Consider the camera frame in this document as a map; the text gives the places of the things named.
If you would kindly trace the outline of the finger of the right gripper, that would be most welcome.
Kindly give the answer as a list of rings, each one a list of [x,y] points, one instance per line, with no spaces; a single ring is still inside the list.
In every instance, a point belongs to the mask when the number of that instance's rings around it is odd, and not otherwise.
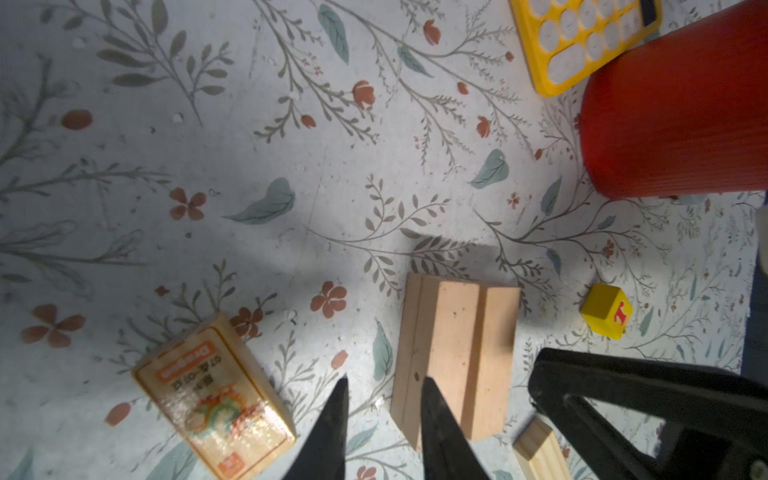
[[[727,370],[544,348],[528,391],[601,479],[767,475],[767,388]],[[659,457],[635,448],[593,401],[664,419]]]

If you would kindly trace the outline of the plain wood block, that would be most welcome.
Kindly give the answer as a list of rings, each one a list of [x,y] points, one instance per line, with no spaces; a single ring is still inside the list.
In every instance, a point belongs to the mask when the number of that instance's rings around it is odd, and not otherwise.
[[[520,289],[480,289],[461,428],[480,441],[501,433],[506,423]]]

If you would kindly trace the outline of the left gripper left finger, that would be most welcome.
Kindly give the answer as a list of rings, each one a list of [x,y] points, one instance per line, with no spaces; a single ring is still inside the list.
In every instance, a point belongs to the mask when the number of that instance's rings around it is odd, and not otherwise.
[[[337,381],[285,480],[345,478],[348,387],[346,376]]]

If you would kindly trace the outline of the grooved light wood block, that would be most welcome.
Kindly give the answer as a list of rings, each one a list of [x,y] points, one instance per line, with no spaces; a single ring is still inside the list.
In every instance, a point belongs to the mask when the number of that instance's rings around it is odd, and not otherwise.
[[[554,430],[534,417],[513,444],[523,476],[527,480],[571,480]]]

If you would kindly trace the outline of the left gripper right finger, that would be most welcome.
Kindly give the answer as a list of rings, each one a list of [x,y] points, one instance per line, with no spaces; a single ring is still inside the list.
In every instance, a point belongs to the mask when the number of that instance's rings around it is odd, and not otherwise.
[[[421,394],[424,478],[488,480],[435,380],[426,377]]]

